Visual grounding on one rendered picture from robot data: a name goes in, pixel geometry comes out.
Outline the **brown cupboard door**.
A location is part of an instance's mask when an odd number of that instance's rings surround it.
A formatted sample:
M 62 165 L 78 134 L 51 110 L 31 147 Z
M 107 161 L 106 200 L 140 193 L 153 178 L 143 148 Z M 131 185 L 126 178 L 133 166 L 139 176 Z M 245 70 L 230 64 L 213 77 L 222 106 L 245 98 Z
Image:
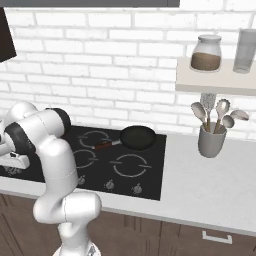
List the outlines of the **brown cupboard door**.
M 34 203 L 0 193 L 0 256 L 52 256 L 61 245 L 56 225 L 35 220 Z
M 108 256 L 158 256 L 161 222 L 102 212 L 104 249 Z

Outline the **small grey spoon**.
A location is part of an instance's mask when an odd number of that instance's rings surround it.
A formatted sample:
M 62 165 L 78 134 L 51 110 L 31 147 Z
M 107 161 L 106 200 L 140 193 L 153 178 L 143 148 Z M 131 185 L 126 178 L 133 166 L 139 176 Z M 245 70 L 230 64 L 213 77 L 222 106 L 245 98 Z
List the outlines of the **small grey spoon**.
M 225 115 L 222 118 L 222 127 L 219 129 L 219 133 L 223 133 L 227 128 L 232 128 L 235 122 L 230 115 Z

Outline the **pale wall shelf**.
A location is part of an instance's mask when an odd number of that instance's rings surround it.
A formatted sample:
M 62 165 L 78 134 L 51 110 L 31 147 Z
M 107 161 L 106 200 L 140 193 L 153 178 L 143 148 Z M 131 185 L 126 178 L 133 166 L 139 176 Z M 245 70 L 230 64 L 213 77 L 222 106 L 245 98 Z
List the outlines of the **pale wall shelf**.
M 234 72 L 233 63 L 231 59 L 223 59 L 218 72 L 204 73 L 193 70 L 189 58 L 179 58 L 176 68 L 176 90 L 256 96 L 256 61 L 247 74 Z

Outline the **notched grey wooden-handled spoon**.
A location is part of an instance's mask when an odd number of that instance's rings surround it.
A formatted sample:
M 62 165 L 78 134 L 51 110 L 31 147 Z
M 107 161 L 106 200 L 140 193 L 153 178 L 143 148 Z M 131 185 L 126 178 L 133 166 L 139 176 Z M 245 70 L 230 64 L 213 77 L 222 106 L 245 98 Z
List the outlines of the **notched grey wooden-handled spoon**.
M 216 105 L 216 112 L 217 112 L 218 118 L 214 128 L 214 134 L 218 132 L 221 119 L 229 111 L 229 108 L 230 108 L 230 102 L 227 99 L 221 99 L 218 101 Z

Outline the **black stove hob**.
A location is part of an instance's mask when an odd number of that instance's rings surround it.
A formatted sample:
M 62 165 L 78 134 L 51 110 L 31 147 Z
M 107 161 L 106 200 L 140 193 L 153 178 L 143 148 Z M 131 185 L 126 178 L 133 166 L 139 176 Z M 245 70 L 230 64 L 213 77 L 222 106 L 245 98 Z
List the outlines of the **black stove hob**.
M 113 193 L 117 195 L 158 201 L 161 198 L 164 158 L 167 137 L 156 136 L 152 147 L 134 151 L 122 145 L 94 150 L 96 144 L 119 138 L 118 130 L 74 126 L 58 141 L 62 145 L 61 155 L 56 156 L 46 148 L 42 156 L 29 157 L 30 166 L 10 176 L 0 166 L 0 176 L 19 180 L 46 182 L 53 180 L 68 191 L 73 188 Z M 78 179 L 85 176 L 85 183 Z M 107 190 L 105 184 L 112 180 L 114 189 Z M 132 188 L 140 184 L 142 192 L 135 195 Z

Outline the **large grey wooden-handled spoon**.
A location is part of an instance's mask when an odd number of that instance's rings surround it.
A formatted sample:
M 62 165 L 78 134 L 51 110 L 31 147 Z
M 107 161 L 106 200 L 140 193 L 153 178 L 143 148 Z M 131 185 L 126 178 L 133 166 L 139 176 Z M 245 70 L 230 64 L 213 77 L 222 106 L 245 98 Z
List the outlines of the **large grey wooden-handled spoon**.
M 202 122 L 205 131 L 208 131 L 206 123 L 206 112 L 202 104 L 200 102 L 194 102 L 191 104 L 191 109 L 194 115 Z

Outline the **black frying pan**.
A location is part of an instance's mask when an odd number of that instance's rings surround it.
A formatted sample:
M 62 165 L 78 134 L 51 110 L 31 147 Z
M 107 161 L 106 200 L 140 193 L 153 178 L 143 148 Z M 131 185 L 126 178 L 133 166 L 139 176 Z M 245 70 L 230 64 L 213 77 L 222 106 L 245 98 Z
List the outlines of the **black frying pan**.
M 150 148 L 156 140 L 156 133 L 147 126 L 132 125 L 120 132 L 117 140 L 101 143 L 93 146 L 98 150 L 111 146 L 122 145 L 130 150 L 143 151 Z

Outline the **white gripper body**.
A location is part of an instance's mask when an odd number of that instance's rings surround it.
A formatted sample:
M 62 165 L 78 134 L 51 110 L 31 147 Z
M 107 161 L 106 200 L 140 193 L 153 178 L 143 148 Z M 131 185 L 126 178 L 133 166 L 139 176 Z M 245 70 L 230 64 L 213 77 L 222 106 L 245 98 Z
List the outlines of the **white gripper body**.
M 27 169 L 30 165 L 30 161 L 27 156 L 11 157 L 9 155 L 5 155 L 0 157 L 0 165 L 20 169 Z

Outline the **glass jar with brown contents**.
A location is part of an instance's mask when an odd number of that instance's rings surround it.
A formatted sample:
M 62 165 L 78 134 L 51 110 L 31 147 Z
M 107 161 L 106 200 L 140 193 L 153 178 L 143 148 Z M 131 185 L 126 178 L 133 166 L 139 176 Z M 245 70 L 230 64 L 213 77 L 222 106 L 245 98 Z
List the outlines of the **glass jar with brown contents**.
M 200 72 L 218 71 L 221 65 L 220 42 L 218 35 L 200 35 L 191 56 L 191 68 Z

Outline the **grey ladle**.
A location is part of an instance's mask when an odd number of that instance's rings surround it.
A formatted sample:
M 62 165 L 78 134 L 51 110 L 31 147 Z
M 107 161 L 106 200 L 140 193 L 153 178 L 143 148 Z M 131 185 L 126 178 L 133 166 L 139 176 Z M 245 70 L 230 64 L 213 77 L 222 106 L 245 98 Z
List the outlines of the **grey ladle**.
M 249 120 L 249 115 L 243 110 L 233 110 L 230 113 L 230 116 L 233 119 L 239 119 L 239 120 L 243 120 L 243 121 L 248 121 Z

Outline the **dark range hood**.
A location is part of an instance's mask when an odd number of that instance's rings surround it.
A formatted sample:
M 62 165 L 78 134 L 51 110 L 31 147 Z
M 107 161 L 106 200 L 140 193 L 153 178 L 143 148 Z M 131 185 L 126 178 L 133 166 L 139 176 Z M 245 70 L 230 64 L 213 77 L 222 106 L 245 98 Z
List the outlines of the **dark range hood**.
M 5 11 L 0 7 L 0 63 L 16 57 L 16 50 L 10 33 Z

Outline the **grey utensil pot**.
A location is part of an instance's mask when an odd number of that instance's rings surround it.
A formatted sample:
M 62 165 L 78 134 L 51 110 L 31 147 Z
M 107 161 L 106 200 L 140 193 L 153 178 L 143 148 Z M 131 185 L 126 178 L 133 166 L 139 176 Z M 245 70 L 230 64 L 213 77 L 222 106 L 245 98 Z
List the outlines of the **grey utensil pot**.
M 215 158 L 221 151 L 227 130 L 224 129 L 222 133 L 214 134 L 215 122 L 210 123 L 210 131 L 206 132 L 204 126 L 200 127 L 198 138 L 198 151 L 207 158 Z

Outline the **slotted grey spatula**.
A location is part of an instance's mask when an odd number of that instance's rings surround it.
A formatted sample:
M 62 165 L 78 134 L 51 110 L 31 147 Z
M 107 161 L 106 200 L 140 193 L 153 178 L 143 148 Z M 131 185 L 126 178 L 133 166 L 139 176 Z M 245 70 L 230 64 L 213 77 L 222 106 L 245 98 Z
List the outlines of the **slotted grey spatula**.
M 200 103 L 204 107 L 207 116 L 207 129 L 210 129 L 210 113 L 215 106 L 216 95 L 213 93 L 202 93 Z

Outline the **grey wall cupboard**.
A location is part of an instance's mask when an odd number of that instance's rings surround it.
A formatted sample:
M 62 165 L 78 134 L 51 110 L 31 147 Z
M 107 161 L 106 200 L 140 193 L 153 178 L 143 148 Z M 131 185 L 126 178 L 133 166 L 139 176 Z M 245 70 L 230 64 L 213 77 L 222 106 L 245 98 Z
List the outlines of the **grey wall cupboard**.
M 0 0 L 0 7 L 172 7 L 180 0 Z

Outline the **brown drawer front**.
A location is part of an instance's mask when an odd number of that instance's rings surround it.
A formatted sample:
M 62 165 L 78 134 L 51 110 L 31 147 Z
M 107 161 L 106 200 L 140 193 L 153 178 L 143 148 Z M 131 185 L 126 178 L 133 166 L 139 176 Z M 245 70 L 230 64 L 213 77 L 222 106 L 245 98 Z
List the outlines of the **brown drawer front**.
M 256 237 L 182 225 L 179 238 L 189 245 L 222 256 L 256 256 Z

